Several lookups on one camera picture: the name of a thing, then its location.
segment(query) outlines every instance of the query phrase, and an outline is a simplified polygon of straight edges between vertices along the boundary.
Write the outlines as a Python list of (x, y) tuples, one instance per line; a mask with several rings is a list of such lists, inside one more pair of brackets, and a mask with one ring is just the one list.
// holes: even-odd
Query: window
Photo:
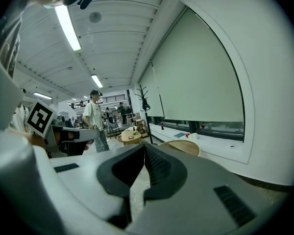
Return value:
[(220, 139), (231, 139), (244, 141), (244, 123), (243, 122), (211, 122), (211, 121), (187, 121), (170, 120), (164, 117), (148, 117), (150, 123), (190, 132), (200, 135), (211, 136)]

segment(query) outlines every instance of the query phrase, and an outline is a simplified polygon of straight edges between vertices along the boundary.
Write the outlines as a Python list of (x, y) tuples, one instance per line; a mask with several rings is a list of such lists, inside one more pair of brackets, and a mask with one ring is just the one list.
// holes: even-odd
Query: wooden table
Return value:
[(124, 145), (142, 143), (142, 135), (138, 131), (124, 131), (121, 134), (121, 141)]

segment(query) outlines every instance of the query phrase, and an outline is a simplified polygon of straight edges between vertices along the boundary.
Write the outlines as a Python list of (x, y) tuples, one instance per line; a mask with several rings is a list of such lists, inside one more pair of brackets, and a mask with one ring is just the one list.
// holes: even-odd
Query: man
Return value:
[(126, 122), (126, 110), (123, 107), (123, 103), (120, 103), (120, 106), (118, 107), (118, 113), (120, 113), (120, 116), (122, 118), (122, 124), (125, 124)]
[(107, 111), (107, 118), (109, 119), (109, 122), (113, 123), (112, 111), (109, 109), (109, 107), (106, 108), (106, 111)]
[(95, 146), (97, 152), (102, 152), (108, 151), (109, 146), (103, 130), (103, 114), (100, 106), (97, 104), (99, 97), (99, 91), (92, 90), (92, 92), (90, 92), (92, 101), (85, 107), (83, 121), (88, 125), (89, 130), (98, 129), (100, 131), (100, 136), (95, 139)]
[[(0, 62), (8, 74), (13, 78), (16, 65), (17, 54), (20, 48), (19, 32), (22, 25), (22, 14), (24, 10), (32, 5), (59, 6), (70, 5), (77, 0), (13, 0), (7, 8), (5, 15), (0, 20)], [(31, 133), (21, 133), (32, 145), (45, 148), (43, 139)], [(55, 134), (55, 139), (60, 140), (60, 134)]]
[(25, 125), (25, 119), (28, 117), (28, 108), (22, 105), (22, 102), (19, 103), (16, 108), (12, 121), (10, 122), (10, 127), (14, 130), (20, 132), (29, 132), (28, 127)]

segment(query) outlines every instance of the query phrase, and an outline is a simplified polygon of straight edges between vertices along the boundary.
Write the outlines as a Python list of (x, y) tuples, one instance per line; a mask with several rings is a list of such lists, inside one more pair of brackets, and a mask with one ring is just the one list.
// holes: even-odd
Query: roller shade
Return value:
[[(232, 64), (213, 32), (192, 11), (180, 18), (152, 61), (166, 119), (243, 121)], [(150, 67), (147, 72), (145, 85), (153, 75)], [(151, 97), (160, 104), (155, 91)], [(161, 106), (154, 108), (160, 116)]]
[(146, 87), (145, 92), (148, 91), (146, 97), (148, 97), (147, 102), (150, 105), (150, 110), (147, 112), (149, 116), (163, 117), (163, 111), (161, 107), (158, 86), (155, 81), (155, 76), (151, 65), (145, 71), (139, 84), (142, 88)]

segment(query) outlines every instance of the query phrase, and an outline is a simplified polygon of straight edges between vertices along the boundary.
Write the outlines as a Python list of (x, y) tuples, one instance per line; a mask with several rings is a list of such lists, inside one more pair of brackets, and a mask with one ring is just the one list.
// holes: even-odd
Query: railing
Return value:
[[(122, 101), (122, 100), (125, 100), (125, 94), (116, 95), (116, 96), (101, 97), (97, 103), (98, 104), (113, 103), (113, 102)], [(89, 103), (89, 102), (90, 102), (90, 99), (89, 100), (83, 100), (82, 102), (79, 101), (79, 102), (76, 102), (76, 103), (70, 103), (70, 102), (67, 102), (67, 103), (70, 104), (72, 109), (75, 109), (75, 108), (85, 107), (86, 104)]]

